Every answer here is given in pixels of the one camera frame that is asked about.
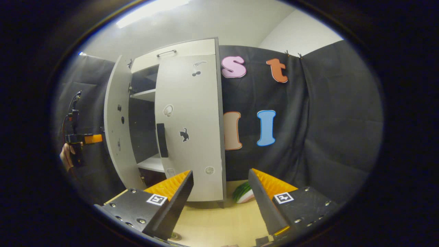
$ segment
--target open cabinet door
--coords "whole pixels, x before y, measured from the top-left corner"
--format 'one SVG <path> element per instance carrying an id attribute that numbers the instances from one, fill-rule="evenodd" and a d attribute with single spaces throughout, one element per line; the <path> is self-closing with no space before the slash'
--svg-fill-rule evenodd
<path id="1" fill-rule="evenodd" d="M 224 135 L 217 54 L 160 62 L 155 92 L 157 140 L 166 177 L 192 170 L 188 201 L 225 193 Z"/>
<path id="2" fill-rule="evenodd" d="M 119 56 L 108 80 L 105 94 L 105 139 L 111 160 L 124 186 L 127 189 L 145 189 L 131 145 L 128 119 L 130 99 L 128 87 L 131 79 L 130 69 L 124 64 L 122 56 Z"/>

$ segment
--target foam letter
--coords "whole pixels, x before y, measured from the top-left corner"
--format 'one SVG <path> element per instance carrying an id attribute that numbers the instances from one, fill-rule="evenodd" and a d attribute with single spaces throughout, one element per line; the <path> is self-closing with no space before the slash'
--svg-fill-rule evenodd
<path id="1" fill-rule="evenodd" d="M 273 78 L 280 83 L 286 83 L 288 81 L 288 77 L 282 75 L 282 70 L 285 69 L 285 64 L 281 63 L 279 59 L 273 58 L 267 61 L 267 64 L 271 67 L 271 75 Z"/>
<path id="2" fill-rule="evenodd" d="M 268 146 L 276 140 L 273 138 L 273 119 L 276 112 L 273 110 L 259 111 L 257 114 L 261 120 L 261 138 L 256 143 L 258 146 Z"/>
<path id="3" fill-rule="evenodd" d="M 242 57 L 225 57 L 221 61 L 221 65 L 224 67 L 221 73 L 225 78 L 243 77 L 247 73 L 247 70 L 242 65 L 243 63 L 244 59 Z"/>
<path id="4" fill-rule="evenodd" d="M 242 148 L 239 142 L 238 121 L 241 118 L 239 112 L 224 113 L 224 146 L 226 150 L 237 150 Z"/>

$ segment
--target black cat sticker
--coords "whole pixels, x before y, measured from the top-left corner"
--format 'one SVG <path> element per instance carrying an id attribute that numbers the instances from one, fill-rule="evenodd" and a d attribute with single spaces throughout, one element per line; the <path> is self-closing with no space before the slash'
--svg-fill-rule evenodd
<path id="1" fill-rule="evenodd" d="M 180 131 L 180 136 L 183 137 L 183 142 L 189 140 L 189 134 L 187 133 L 187 129 L 183 128 L 184 131 Z"/>

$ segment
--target ceiling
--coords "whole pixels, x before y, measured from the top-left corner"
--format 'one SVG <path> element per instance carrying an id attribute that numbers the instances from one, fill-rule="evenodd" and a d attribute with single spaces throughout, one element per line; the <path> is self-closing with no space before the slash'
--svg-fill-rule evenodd
<path id="1" fill-rule="evenodd" d="M 276 0 L 191 0 L 121 29 L 113 22 L 82 52 L 110 61 L 123 55 L 128 63 L 159 47 L 216 36 L 220 45 L 258 47 L 293 10 Z"/>

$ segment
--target wooden floor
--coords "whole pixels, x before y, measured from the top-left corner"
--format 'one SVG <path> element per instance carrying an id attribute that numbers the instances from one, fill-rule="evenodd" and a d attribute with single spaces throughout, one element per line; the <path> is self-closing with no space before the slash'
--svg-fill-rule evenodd
<path id="1" fill-rule="evenodd" d="M 174 228 L 182 240 L 175 242 L 191 247 L 251 247 L 256 238 L 268 236 L 255 199 L 242 204 L 232 200 L 233 191 L 245 181 L 227 182 L 224 208 L 215 202 L 187 202 Z"/>

